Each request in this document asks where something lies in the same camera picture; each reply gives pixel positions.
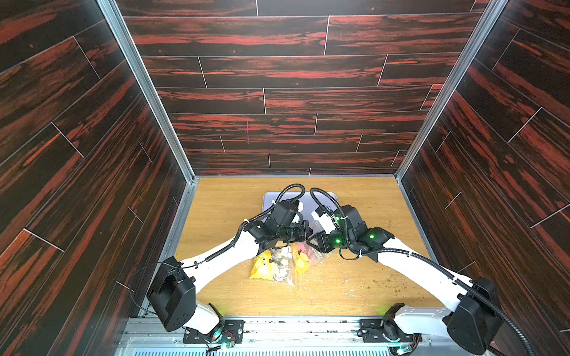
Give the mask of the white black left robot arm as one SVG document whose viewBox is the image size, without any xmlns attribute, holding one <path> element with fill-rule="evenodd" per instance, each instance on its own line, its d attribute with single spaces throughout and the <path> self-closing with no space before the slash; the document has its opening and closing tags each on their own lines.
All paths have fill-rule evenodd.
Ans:
<svg viewBox="0 0 570 356">
<path fill-rule="evenodd" d="M 197 301 L 197 294 L 215 278 L 245 260 L 255 258 L 276 243 L 306 240 L 309 222 L 299 200 L 273 203 L 259 215 L 240 224 L 226 243 L 194 258 L 174 257 L 160 263 L 146 297 L 167 332 L 186 327 L 203 335 L 212 334 L 222 317 L 217 310 Z"/>
</svg>

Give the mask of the ziploc bag with pink cookies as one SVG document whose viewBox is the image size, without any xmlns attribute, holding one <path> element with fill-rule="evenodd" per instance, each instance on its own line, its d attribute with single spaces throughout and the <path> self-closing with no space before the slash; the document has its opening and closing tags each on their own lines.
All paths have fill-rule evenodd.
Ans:
<svg viewBox="0 0 570 356">
<path fill-rule="evenodd" d="M 324 261 L 326 255 L 309 244 L 293 243 L 289 246 L 292 259 L 292 270 L 295 277 L 305 275 L 310 269 Z"/>
</svg>

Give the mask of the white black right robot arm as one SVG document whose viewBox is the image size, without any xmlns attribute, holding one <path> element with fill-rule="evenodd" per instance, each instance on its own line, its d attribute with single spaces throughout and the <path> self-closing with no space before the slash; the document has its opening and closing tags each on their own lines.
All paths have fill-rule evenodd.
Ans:
<svg viewBox="0 0 570 356">
<path fill-rule="evenodd" d="M 449 338 L 473 355 L 483 355 L 503 321 L 476 296 L 480 293 L 496 301 L 494 285 L 481 278 L 473 281 L 418 254 L 389 231 L 370 228 L 352 206 L 332 211 L 317 207 L 313 219 L 322 227 L 316 234 L 317 249 L 330 252 L 348 249 L 357 257 L 367 257 L 412 280 L 435 296 L 441 308 L 415 308 L 397 303 L 384 314 L 379 336 L 387 342 L 403 343 L 398 355 L 406 355 L 417 346 L 421 336 Z"/>
</svg>

